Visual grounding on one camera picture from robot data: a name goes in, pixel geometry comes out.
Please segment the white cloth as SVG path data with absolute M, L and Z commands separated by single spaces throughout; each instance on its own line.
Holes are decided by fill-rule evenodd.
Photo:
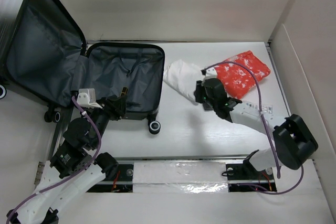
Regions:
M 201 68 L 198 65 L 187 63 L 181 59 L 172 62 L 165 68 L 163 74 L 163 81 L 193 105 L 198 105 L 194 95 L 196 82 L 203 80 L 203 78 Z

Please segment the black gold lipstick tube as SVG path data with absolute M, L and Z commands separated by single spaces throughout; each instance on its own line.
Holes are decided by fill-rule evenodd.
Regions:
M 128 95 L 128 87 L 123 87 L 122 90 L 121 90 L 121 93 L 119 95 L 119 97 L 127 97 Z

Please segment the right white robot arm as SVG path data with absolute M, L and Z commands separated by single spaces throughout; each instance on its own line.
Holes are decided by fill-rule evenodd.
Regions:
M 260 112 L 239 99 L 229 97 L 216 78 L 198 80 L 194 96 L 205 110 L 212 110 L 219 118 L 251 128 L 269 139 L 268 149 L 255 150 L 244 159 L 243 174 L 248 178 L 255 178 L 271 167 L 298 170 L 318 149 L 318 143 L 302 117 Z

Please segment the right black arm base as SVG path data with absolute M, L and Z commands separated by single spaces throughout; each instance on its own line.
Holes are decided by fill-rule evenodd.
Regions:
M 246 193 L 246 192 L 277 192 L 275 179 L 271 170 L 268 175 L 266 170 L 257 171 L 248 162 L 253 154 L 249 154 L 242 163 L 228 163 L 226 170 L 221 173 L 228 181 L 229 193 Z

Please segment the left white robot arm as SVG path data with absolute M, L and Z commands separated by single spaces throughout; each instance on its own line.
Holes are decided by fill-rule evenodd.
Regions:
M 89 104 L 72 98 L 81 117 L 72 120 L 64 141 L 44 169 L 33 194 L 7 214 L 6 223 L 58 223 L 66 205 L 102 180 L 112 180 L 119 163 L 109 153 L 101 153 L 102 136 L 109 121 L 126 112 L 126 95 L 103 98 L 92 111 Z

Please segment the black space-print kids suitcase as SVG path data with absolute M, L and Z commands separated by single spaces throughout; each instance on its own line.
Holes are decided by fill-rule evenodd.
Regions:
M 147 119 L 157 134 L 164 50 L 156 45 L 87 40 L 60 0 L 3 0 L 1 79 L 44 101 L 46 122 L 58 122 L 83 88 L 96 99 L 128 87 L 125 118 Z

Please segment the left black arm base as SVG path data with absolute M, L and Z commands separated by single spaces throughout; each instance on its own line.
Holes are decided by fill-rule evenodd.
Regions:
M 119 166 L 115 175 L 96 183 L 88 193 L 132 193 L 134 161 L 119 160 Z

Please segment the red white patterned garment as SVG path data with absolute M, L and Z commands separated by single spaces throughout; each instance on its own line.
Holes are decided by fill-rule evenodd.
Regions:
M 229 96 L 242 99 L 253 87 L 255 81 L 262 81 L 271 70 L 252 51 L 242 52 L 226 59 L 227 63 L 214 66 L 217 78 L 223 83 Z

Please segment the clear white tissue packet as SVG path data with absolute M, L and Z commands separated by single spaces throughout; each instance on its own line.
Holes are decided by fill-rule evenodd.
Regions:
M 259 104 L 258 103 L 252 103 L 249 101 L 243 101 L 248 107 L 250 108 L 254 108 L 256 110 L 259 110 Z M 273 106 L 269 105 L 269 104 L 262 104 L 261 105 L 262 111 L 264 113 L 268 113 L 268 114 L 273 114 Z

